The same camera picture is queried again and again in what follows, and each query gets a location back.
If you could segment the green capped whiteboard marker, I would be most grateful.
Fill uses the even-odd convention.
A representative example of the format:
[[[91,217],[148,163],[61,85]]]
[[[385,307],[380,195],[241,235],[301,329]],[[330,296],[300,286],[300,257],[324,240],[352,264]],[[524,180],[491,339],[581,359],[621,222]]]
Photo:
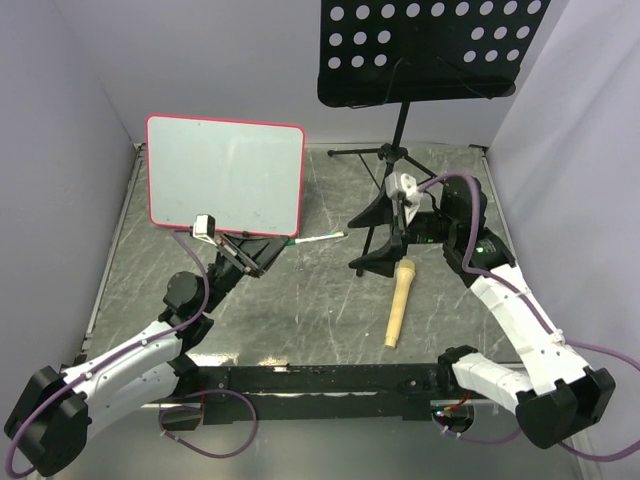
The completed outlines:
[[[316,243],[316,242],[322,242],[322,241],[328,241],[328,240],[337,240],[341,238],[346,238],[347,236],[348,234],[346,232],[338,231],[338,232],[332,232],[332,233],[304,237],[304,238],[290,238],[286,242],[286,246],[294,246],[294,245],[300,245],[305,243]]]

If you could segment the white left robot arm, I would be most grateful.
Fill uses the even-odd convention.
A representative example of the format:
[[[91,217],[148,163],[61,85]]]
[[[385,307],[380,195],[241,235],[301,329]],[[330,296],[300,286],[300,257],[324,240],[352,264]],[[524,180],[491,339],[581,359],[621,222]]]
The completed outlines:
[[[199,368],[187,353],[213,327],[209,313],[243,277],[264,275],[289,239],[218,234],[206,241],[217,250],[214,262],[174,274],[164,310],[140,333],[82,364],[61,371],[45,367],[31,376],[4,426],[11,441],[8,477],[50,477],[94,435],[140,406],[194,396]]]

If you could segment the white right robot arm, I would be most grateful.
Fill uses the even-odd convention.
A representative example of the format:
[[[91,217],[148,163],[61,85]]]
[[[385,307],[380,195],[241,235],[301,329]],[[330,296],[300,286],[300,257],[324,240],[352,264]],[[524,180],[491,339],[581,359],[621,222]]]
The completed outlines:
[[[441,245],[447,264],[492,314],[524,370],[506,368],[469,346],[450,348],[438,358],[438,390],[448,398],[470,391],[496,402],[515,415],[535,446],[547,449],[601,420],[615,380],[606,369],[593,369],[551,322],[509,247],[486,227],[486,206],[479,181],[468,174],[418,183],[394,172],[348,224],[386,225],[389,239],[349,266],[392,277],[410,245]]]

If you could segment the pink framed whiteboard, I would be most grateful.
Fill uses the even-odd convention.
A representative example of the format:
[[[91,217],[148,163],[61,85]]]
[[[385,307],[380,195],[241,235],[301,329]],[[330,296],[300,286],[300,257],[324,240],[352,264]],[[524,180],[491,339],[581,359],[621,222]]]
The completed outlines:
[[[306,135],[291,124],[153,114],[146,121],[150,221],[219,231],[296,236]]]

